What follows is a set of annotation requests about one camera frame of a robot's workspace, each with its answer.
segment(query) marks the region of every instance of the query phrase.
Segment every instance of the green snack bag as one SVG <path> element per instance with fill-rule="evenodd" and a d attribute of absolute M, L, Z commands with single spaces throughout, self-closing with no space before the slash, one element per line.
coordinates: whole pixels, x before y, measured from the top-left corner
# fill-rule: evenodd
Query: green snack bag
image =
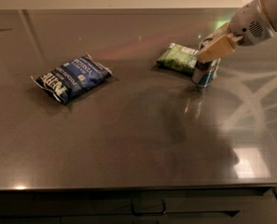
<path fill-rule="evenodd" d="M 159 65 L 170 69 L 193 75 L 197 59 L 195 54 L 198 51 L 172 43 L 167 50 L 157 59 Z"/>

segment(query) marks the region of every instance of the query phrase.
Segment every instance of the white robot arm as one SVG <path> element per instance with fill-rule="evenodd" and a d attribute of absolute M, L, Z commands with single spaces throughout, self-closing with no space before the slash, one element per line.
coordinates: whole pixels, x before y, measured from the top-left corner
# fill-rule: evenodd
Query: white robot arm
<path fill-rule="evenodd" d="M 201 63 L 230 55 L 236 46 L 256 45 L 277 32 L 277 0 L 253 0 L 237 10 L 230 22 L 201 41 Z"/>

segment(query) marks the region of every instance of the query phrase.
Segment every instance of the soda can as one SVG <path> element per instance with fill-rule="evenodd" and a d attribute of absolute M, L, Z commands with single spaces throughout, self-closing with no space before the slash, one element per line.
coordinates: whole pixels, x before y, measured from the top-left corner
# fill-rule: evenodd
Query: soda can
<path fill-rule="evenodd" d="M 192 81 L 197 89 L 203 90 L 210 85 L 212 79 L 215 77 L 215 72 L 219 62 L 220 59 L 208 63 L 197 61 L 192 77 Z"/>

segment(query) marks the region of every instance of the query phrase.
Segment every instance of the stainless steel table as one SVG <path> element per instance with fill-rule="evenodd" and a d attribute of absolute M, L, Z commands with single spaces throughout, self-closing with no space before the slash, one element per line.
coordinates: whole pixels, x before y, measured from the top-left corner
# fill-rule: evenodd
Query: stainless steel table
<path fill-rule="evenodd" d="M 277 37 L 204 93 L 155 65 L 234 10 L 0 10 L 0 190 L 277 186 Z M 113 77 L 69 105 L 30 79 L 86 52 Z"/>

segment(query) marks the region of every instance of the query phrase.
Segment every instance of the table surface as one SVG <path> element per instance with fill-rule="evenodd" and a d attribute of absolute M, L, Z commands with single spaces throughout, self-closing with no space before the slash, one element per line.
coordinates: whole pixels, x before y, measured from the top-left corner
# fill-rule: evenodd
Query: table surface
<path fill-rule="evenodd" d="M 277 36 L 205 92 L 155 64 L 234 11 L 0 10 L 0 190 L 277 185 Z M 86 52 L 113 76 L 68 105 L 30 79 Z"/>

